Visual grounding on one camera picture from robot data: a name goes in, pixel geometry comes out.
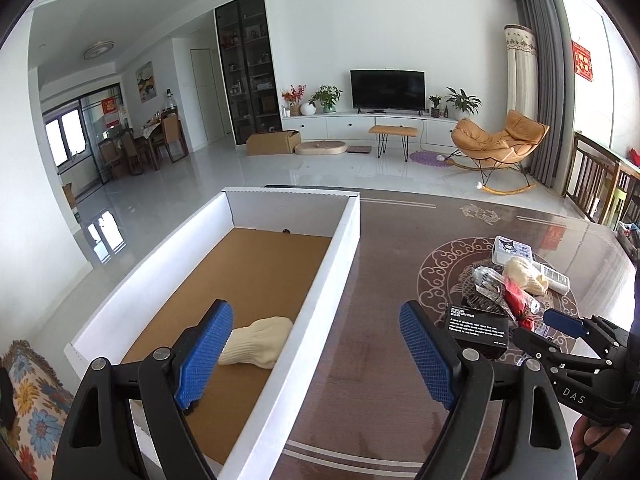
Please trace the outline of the person's right hand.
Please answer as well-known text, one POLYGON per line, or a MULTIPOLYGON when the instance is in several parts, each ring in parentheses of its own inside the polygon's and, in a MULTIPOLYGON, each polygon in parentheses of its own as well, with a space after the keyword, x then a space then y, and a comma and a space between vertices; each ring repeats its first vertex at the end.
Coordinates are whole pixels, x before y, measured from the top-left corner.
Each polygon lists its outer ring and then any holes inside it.
POLYGON ((620 427, 594 426, 586 416, 580 416, 574 423, 570 443, 574 457, 582 459, 588 451, 596 451, 614 456, 626 441, 630 430, 620 427))

